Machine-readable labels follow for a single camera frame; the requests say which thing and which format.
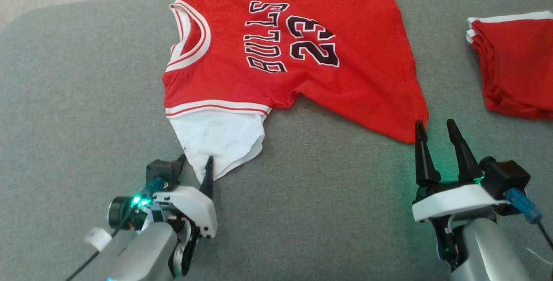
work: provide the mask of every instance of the gray cushion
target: gray cushion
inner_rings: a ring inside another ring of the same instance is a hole
[[[117,195],[144,185],[150,161],[180,145],[164,116],[160,81],[178,32],[172,0],[113,0],[39,9],[0,35],[0,275],[57,280],[93,253]],[[515,159],[553,232],[553,126],[490,113],[465,19],[553,9],[553,0],[397,0],[430,111],[437,169],[455,179],[445,121],[478,159]],[[412,145],[393,141],[301,98],[265,122],[264,149],[215,182],[219,231],[202,240],[190,280],[441,281],[429,224],[411,215]],[[187,168],[182,183],[197,186]],[[536,280],[548,257],[522,216],[499,225]],[[132,238],[122,232],[79,277],[100,280]]]

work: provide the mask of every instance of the robotic arm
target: robotic arm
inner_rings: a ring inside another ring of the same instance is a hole
[[[530,175],[515,161],[498,163],[486,157],[477,163],[451,119],[448,132],[455,146],[459,175],[457,181],[443,182],[432,163],[423,123],[416,124],[419,189],[412,206],[415,221],[428,221],[434,227],[438,258],[450,265],[450,281],[530,281],[509,240],[496,225],[496,215],[520,212],[531,224],[540,224],[541,214],[524,194]]]
[[[182,155],[177,161],[150,163],[144,190],[111,203],[109,226],[140,230],[116,258],[108,281],[173,281],[188,273],[198,239],[215,237],[213,158],[206,165],[200,190],[179,185],[184,161]]]

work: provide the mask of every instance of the white trim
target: white trim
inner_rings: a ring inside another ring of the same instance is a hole
[[[472,37],[474,37],[476,35],[478,35],[478,33],[476,33],[476,31],[473,30],[473,29],[469,29],[467,31],[467,41],[468,41],[469,44],[472,44],[472,42],[474,41],[474,40],[472,40]]]
[[[230,102],[224,100],[203,100],[180,104],[165,109],[167,118],[175,118],[192,112],[216,110],[242,114],[258,114],[263,120],[267,117],[271,108],[269,106],[249,102]]]
[[[550,11],[539,11],[539,12],[530,12],[523,14],[511,14],[509,16],[497,16],[489,18],[468,18],[468,28],[472,28],[472,22],[478,20],[482,23],[499,23],[507,21],[517,21],[517,20],[542,20],[542,19],[553,19],[553,13]]]
[[[171,63],[181,57],[186,57],[186,53],[184,55],[181,55],[181,53],[182,49],[184,49],[184,45],[186,45],[186,41],[188,40],[188,35],[190,35],[191,24],[190,17],[188,17],[186,12],[180,11],[180,8],[177,7],[171,7],[170,9],[178,22],[178,37],[180,38],[180,41],[171,48],[171,58],[169,59],[169,62]],[[198,45],[201,43],[201,40],[202,39],[200,39],[200,42],[197,43],[197,45],[189,51],[188,54],[197,49]]]
[[[195,10],[195,8],[193,8],[192,6],[190,6],[189,4],[185,3],[182,0],[176,0],[171,5],[171,8],[174,8],[175,6],[180,7],[182,10],[184,10],[181,13],[186,14],[186,19],[188,19],[188,22],[186,22],[186,20],[182,22],[183,18],[181,18],[181,21],[178,22],[178,23],[184,23],[183,29],[187,27],[188,32],[190,32],[189,23],[190,23],[190,17],[191,17],[194,20],[194,22],[196,22],[196,24],[200,27],[201,37],[197,45],[183,55],[178,56],[178,53],[180,53],[181,51],[178,49],[178,46],[175,47],[173,51],[174,56],[172,55],[171,60],[169,61],[165,72],[176,70],[176,69],[182,69],[184,67],[187,67],[188,65],[193,64],[195,61],[198,61],[200,57],[203,57],[203,55],[207,52],[207,49],[209,49],[209,46],[211,43],[211,30],[209,28],[209,25],[206,19],[197,10]]]

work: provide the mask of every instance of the bulls jersey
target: bulls jersey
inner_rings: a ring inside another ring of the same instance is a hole
[[[166,115],[202,180],[261,151],[263,120],[303,94],[413,143],[425,100],[394,0],[176,0]]]

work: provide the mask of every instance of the gray robot arm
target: gray robot arm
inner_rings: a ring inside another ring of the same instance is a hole
[[[173,281],[168,262],[176,244],[171,225],[151,224],[117,256],[107,281]]]
[[[423,124],[417,122],[415,160],[419,190],[412,206],[415,220],[432,223],[438,257],[451,267],[450,281],[530,281],[496,224],[496,214],[520,213],[509,205],[505,194],[523,191],[530,175],[514,161],[497,163],[486,157],[479,165],[453,120],[448,120],[448,131],[455,146],[459,176],[457,181],[442,182],[428,151]],[[458,221],[464,223],[455,227],[453,222]]]

